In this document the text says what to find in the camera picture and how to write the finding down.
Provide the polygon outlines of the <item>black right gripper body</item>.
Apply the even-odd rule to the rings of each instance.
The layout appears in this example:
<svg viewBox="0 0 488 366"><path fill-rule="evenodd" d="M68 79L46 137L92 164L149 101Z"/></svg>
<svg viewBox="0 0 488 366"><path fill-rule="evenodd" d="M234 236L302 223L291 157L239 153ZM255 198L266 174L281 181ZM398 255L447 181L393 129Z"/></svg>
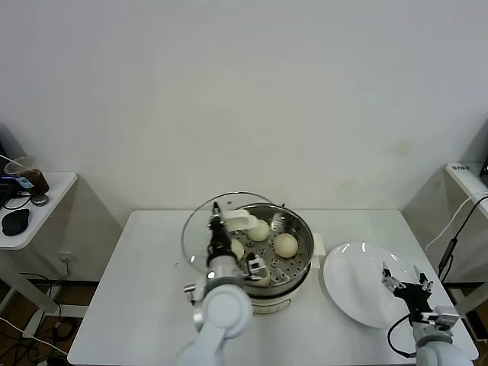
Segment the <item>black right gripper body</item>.
<svg viewBox="0 0 488 366"><path fill-rule="evenodd" d="M423 313L432 312L429 306L432 290L421 284L401 284L393 291L393 295L405 302L410 317L422 317Z"/></svg>

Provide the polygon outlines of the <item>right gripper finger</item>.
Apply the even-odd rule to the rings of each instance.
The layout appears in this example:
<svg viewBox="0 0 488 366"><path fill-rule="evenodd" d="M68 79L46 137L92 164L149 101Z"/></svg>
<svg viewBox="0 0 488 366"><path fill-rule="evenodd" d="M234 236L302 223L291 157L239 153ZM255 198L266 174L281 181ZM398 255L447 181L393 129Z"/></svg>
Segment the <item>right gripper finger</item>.
<svg viewBox="0 0 488 366"><path fill-rule="evenodd" d="M426 277L425 273L423 271L420 271L420 269L416 265L414 266L414 270L415 270L416 276L419 280L419 284L422 286L422 289L426 292L431 292L433 282L430 281Z"/></svg>
<svg viewBox="0 0 488 366"><path fill-rule="evenodd" d="M382 262L381 282L392 294L394 294L396 290L404 288L403 283L391 274L391 271L385 262Z"/></svg>

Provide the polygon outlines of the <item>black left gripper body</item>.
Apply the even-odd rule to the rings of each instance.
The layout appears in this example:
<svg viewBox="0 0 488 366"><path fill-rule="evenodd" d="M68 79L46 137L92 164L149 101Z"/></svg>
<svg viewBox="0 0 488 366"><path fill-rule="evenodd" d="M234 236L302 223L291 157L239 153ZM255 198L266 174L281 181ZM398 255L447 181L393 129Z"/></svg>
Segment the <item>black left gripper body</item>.
<svg viewBox="0 0 488 366"><path fill-rule="evenodd" d="M207 247L207 260L211 262L220 256L234 257L231 244L232 240L227 230L212 232L210 243Z"/></svg>

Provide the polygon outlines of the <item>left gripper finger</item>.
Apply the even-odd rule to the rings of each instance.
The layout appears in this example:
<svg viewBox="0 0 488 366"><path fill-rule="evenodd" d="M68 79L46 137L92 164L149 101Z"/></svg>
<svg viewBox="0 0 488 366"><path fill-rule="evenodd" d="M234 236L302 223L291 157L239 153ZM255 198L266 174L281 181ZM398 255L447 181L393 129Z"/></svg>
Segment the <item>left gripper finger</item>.
<svg viewBox="0 0 488 366"><path fill-rule="evenodd" d="M208 228L212 233L228 233L223 211L217 201L213 202Z"/></svg>

